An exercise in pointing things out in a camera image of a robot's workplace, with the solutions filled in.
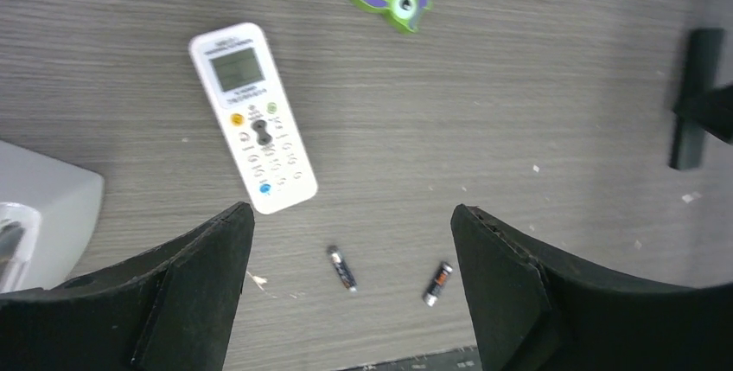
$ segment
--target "yellow button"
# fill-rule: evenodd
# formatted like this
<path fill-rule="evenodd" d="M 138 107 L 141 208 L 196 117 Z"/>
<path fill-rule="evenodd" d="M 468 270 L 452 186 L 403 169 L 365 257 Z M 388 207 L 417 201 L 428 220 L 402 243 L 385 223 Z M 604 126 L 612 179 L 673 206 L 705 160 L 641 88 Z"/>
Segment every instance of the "yellow button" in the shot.
<path fill-rule="evenodd" d="M 245 117 L 239 113 L 232 115 L 232 125 L 241 126 L 245 122 Z"/>

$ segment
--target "black battery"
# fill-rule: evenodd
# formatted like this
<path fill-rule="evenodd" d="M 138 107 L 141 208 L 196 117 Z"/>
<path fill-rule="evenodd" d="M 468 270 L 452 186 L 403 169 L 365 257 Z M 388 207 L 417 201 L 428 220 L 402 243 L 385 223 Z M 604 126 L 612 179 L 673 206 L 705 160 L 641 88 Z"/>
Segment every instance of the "black battery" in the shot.
<path fill-rule="evenodd" d="M 448 263 L 442 262 L 440 264 L 440 268 L 437 269 L 435 277 L 430 282 L 430 285 L 428 286 L 428 289 L 425 291 L 425 294 L 423 296 L 425 304 L 427 304 L 428 306 L 432 306 L 435 304 L 437 298 L 440 296 L 440 292 L 443 290 L 443 287 L 445 287 L 445 282 L 448 281 L 448 278 L 450 277 L 450 274 L 452 272 L 453 267 L 451 267 Z"/>
<path fill-rule="evenodd" d="M 328 256 L 331 258 L 331 264 L 334 265 L 336 274 L 339 275 L 344 287 L 346 287 L 348 291 L 356 291 L 356 280 L 354 279 L 354 275 L 351 274 L 351 271 L 348 269 L 348 265 L 339 251 L 339 248 L 337 246 L 330 246 L 328 248 Z"/>

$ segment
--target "gray wooden surface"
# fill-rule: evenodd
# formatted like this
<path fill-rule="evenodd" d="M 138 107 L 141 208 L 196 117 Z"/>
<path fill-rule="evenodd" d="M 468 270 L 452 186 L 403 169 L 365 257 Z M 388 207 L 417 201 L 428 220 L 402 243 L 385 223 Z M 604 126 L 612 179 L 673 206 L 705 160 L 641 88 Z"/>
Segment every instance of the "gray wooden surface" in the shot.
<path fill-rule="evenodd" d="M 348 0 L 0 0 L 0 138 L 105 177 L 74 274 L 161 244 L 247 200 L 187 44 L 260 24 L 321 188 L 257 218 L 249 270 L 268 282 L 245 284 L 226 369 L 417 355 L 474 342 L 460 272 L 435 308 L 420 300 L 437 263 L 456 260 L 462 202 L 623 272 L 733 279 L 733 148 L 710 141 L 694 173 L 666 167 L 682 37 L 731 27 L 732 12 L 435 0 L 404 36 Z M 324 257 L 331 243 L 355 296 Z"/>

